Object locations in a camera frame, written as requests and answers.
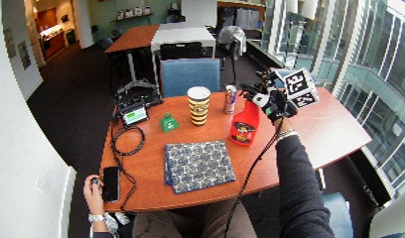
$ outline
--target wooden table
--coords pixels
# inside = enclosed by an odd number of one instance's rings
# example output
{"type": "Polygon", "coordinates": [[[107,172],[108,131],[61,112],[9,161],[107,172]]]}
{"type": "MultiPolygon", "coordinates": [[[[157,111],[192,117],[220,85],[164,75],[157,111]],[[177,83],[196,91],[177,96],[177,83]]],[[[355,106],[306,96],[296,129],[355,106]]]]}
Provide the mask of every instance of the wooden table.
{"type": "Polygon", "coordinates": [[[151,46],[152,37],[159,27],[160,25],[148,25],[131,28],[104,51],[107,54],[125,52],[131,79],[135,83],[137,83],[137,81],[135,76],[133,58],[129,50],[151,46]]]}
{"type": "MultiPolygon", "coordinates": [[[[315,169],[322,168],[343,158],[370,142],[370,137],[331,94],[318,88],[320,102],[303,108],[291,118],[295,130],[307,148],[315,169]]],[[[251,147],[240,147],[227,139],[232,115],[221,111],[223,93],[209,96],[207,122],[203,127],[191,123],[188,98],[185,96],[165,98],[164,103],[148,110],[149,120],[137,126],[145,133],[145,144],[133,156],[123,158],[123,167],[136,179],[136,191],[125,209],[151,211],[193,206],[237,196],[248,168],[273,134],[273,127],[267,117],[260,116],[259,129],[251,147]],[[169,112],[179,121],[179,129],[164,133],[159,121],[169,112]],[[223,140],[229,154],[236,181],[204,188],[201,190],[173,194],[172,188],[164,185],[164,145],[167,143],[197,143],[223,140]]],[[[235,112],[243,109],[243,98],[239,97],[235,112]]],[[[109,129],[101,155],[100,168],[115,166],[109,149],[109,129]]],[[[136,132],[127,132],[117,140],[117,149],[132,150],[140,137],[136,132]]],[[[275,148],[271,147],[263,160],[257,163],[244,193],[255,192],[277,185],[275,148]]],[[[120,199],[105,203],[108,211],[119,210],[125,193],[131,187],[125,177],[120,178],[120,199]]]]}
{"type": "Polygon", "coordinates": [[[185,22],[133,27],[121,35],[104,52],[111,54],[125,51],[133,85],[145,86],[144,83],[136,80],[133,58],[129,50],[151,47],[155,84],[156,87],[159,87],[155,52],[160,49],[161,44],[189,42],[200,42],[203,47],[212,48],[213,57],[215,38],[203,24],[185,22]]]}

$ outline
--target paper cup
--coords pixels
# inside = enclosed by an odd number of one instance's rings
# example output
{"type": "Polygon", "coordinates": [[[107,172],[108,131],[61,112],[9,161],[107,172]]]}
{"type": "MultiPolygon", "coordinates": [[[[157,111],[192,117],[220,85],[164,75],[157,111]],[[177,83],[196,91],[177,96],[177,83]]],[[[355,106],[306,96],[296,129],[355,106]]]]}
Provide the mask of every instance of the paper cup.
{"type": "Polygon", "coordinates": [[[201,86],[191,87],[188,90],[188,100],[192,123],[195,126],[203,126],[209,101],[209,90],[201,86]]]}

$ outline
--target wire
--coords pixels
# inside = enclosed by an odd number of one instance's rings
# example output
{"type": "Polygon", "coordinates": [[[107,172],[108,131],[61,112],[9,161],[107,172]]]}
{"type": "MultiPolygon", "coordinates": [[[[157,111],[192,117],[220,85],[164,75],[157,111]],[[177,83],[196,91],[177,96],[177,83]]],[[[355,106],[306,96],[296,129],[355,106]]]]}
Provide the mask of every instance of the wire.
{"type": "Polygon", "coordinates": [[[231,218],[232,218],[232,214],[233,214],[233,210],[236,208],[236,205],[239,203],[239,199],[241,197],[241,194],[243,194],[243,191],[244,191],[244,188],[247,186],[247,183],[248,183],[248,180],[249,180],[249,177],[251,177],[251,174],[252,174],[252,170],[257,164],[257,162],[261,160],[261,157],[263,155],[265,154],[265,152],[268,151],[269,147],[272,146],[275,140],[277,139],[277,135],[279,135],[279,132],[280,132],[280,129],[281,129],[281,125],[283,125],[283,120],[284,120],[284,114],[285,114],[285,110],[287,110],[287,103],[284,104],[284,109],[283,109],[283,114],[281,114],[281,119],[280,119],[280,123],[279,123],[279,126],[276,128],[276,131],[269,139],[269,141],[267,142],[267,145],[264,147],[264,149],[261,150],[261,152],[259,153],[252,165],[251,165],[251,168],[245,174],[245,178],[244,178],[244,182],[243,182],[243,185],[241,185],[241,189],[240,189],[240,192],[239,192],[239,195],[237,195],[237,198],[231,206],[231,209],[228,211],[228,215],[227,215],[227,222],[225,222],[225,228],[224,228],[224,235],[223,235],[223,238],[225,238],[227,236],[227,232],[228,232],[228,228],[229,228],[229,222],[231,222],[231,218]]]}
{"type": "Polygon", "coordinates": [[[120,210],[121,210],[121,212],[128,213],[128,214],[133,215],[136,218],[140,218],[140,219],[143,219],[143,220],[147,221],[148,225],[147,225],[145,229],[141,231],[141,233],[140,233],[137,236],[135,236],[135,238],[140,238],[147,232],[149,232],[149,228],[151,228],[151,218],[149,218],[147,215],[141,214],[141,213],[136,213],[136,212],[132,212],[132,211],[128,211],[128,210],[124,209],[125,203],[127,203],[128,199],[131,198],[131,196],[132,196],[132,194],[135,193],[135,190],[136,190],[136,180],[135,180],[135,178],[125,172],[125,170],[123,169],[123,156],[135,155],[135,154],[140,151],[140,149],[141,149],[141,147],[143,147],[143,145],[144,145],[144,143],[145,143],[145,135],[144,135],[144,133],[143,133],[143,130],[141,130],[139,127],[136,127],[136,126],[127,127],[127,128],[123,127],[121,129],[119,129],[119,130],[116,131],[115,134],[113,134],[113,132],[112,132],[112,129],[113,129],[113,126],[112,126],[112,123],[111,123],[111,151],[112,151],[113,162],[115,162],[115,164],[116,164],[116,166],[117,166],[119,171],[121,171],[121,173],[124,174],[127,180],[128,180],[128,181],[131,182],[131,184],[132,184],[132,187],[131,187],[131,189],[128,190],[127,195],[125,195],[125,198],[124,198],[123,203],[121,203],[121,205],[120,205],[120,210]],[[123,153],[123,152],[120,152],[120,151],[116,149],[116,147],[115,147],[115,142],[116,142],[116,140],[119,139],[119,137],[123,135],[123,133],[127,132],[128,130],[137,130],[137,131],[139,131],[140,136],[141,136],[141,141],[140,141],[137,147],[136,147],[131,152],[123,153]]]}

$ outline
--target phone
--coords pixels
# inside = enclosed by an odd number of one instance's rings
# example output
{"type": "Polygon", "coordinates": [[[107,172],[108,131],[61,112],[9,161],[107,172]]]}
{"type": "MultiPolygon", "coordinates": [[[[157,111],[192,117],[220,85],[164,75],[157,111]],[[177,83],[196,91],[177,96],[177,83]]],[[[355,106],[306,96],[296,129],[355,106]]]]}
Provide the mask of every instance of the phone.
{"type": "Polygon", "coordinates": [[[101,198],[107,202],[115,202],[119,200],[119,182],[120,171],[117,167],[107,167],[101,171],[101,182],[104,186],[101,188],[101,198]]]}

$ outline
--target small green object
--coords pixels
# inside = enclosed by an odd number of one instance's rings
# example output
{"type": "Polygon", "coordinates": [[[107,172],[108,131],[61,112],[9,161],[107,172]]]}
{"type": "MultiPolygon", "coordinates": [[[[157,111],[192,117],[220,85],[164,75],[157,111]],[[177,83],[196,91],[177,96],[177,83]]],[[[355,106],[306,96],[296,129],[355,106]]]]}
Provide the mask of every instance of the small green object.
{"type": "Polygon", "coordinates": [[[172,117],[172,115],[167,112],[164,118],[160,121],[160,126],[164,132],[169,132],[179,127],[179,123],[172,117]]]}

